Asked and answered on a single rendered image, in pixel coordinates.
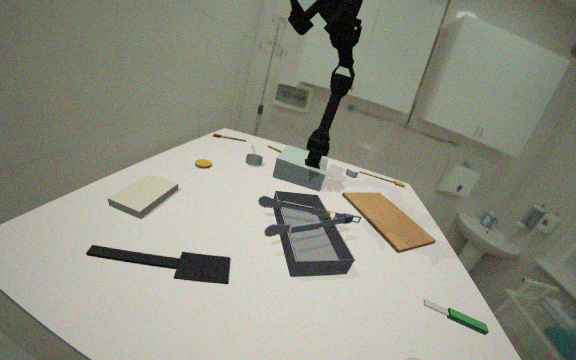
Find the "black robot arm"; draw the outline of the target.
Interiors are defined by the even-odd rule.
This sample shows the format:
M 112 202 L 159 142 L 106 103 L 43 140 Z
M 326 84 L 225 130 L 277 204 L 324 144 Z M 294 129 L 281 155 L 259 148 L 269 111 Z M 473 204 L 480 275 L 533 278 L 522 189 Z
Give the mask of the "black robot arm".
M 340 100 L 348 93 L 353 85 L 355 72 L 353 69 L 354 59 L 352 56 L 353 47 L 359 42 L 362 26 L 362 20 L 356 19 L 359 9 L 363 0 L 339 0 L 342 3 L 331 12 L 330 15 L 325 16 L 321 14 L 323 20 L 328 24 L 324 29 L 328 32 L 331 43 L 337 49 L 339 54 L 339 63 L 336 69 L 332 72 L 330 81 L 330 90 L 332 95 L 326 106 L 326 111 L 320 122 L 319 127 L 310 136 L 307 148 L 310 150 L 305 165 L 320 169 L 320 161 L 323 156 L 327 156 L 329 150 L 329 129 L 333 123 L 334 115 L 339 106 Z M 339 2 L 338 1 L 338 2 Z M 357 27 L 357 29 L 354 29 Z M 338 74 L 336 70 L 338 67 L 349 69 L 351 77 Z M 325 150 L 325 151 L 324 151 Z

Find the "light brown wooden board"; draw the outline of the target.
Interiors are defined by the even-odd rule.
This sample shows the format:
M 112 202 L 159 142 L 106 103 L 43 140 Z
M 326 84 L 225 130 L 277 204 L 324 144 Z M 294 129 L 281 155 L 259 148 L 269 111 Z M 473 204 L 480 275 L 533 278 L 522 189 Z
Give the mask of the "light brown wooden board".
M 380 192 L 343 193 L 342 196 L 396 253 L 414 250 L 436 242 L 431 235 Z

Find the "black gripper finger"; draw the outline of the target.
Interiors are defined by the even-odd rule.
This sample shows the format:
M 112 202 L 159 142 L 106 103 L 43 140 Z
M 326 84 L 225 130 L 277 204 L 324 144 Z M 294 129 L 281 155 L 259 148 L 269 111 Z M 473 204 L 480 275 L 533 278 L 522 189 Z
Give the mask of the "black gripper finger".
M 309 20 L 309 16 L 304 12 L 302 6 L 299 4 L 297 0 L 291 0 L 291 17 L 293 20 L 301 27 L 305 24 L 307 20 Z

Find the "beige flat rectangular block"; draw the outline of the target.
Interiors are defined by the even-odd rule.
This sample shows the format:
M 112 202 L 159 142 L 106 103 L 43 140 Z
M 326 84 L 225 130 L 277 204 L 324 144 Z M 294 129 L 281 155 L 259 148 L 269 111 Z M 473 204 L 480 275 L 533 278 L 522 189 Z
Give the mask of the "beige flat rectangular block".
M 109 206 L 141 220 L 177 190 L 177 183 L 149 174 L 107 199 Z

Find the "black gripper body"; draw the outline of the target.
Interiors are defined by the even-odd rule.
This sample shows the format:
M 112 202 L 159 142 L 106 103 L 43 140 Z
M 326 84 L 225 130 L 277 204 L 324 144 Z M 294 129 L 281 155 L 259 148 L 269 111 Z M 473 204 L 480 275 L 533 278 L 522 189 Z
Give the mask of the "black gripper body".
M 334 11 L 338 5 L 340 5 L 340 3 L 342 3 L 341 1 L 338 1 L 339 0 L 316 0 L 316 2 L 313 3 L 311 7 L 308 8 L 308 10 L 305 11 L 305 13 L 309 16 L 310 19 L 312 19 L 312 17 L 314 17 L 317 13 L 320 13 L 320 15 L 322 14 L 327 19 L 327 16 L 330 15 L 331 12 Z M 310 30 L 312 26 L 314 26 L 310 19 L 307 20 L 301 27 L 299 27 L 299 25 L 293 20 L 291 15 L 288 18 L 288 21 L 291 23 L 295 31 L 298 32 L 298 34 L 305 35 L 305 33 Z

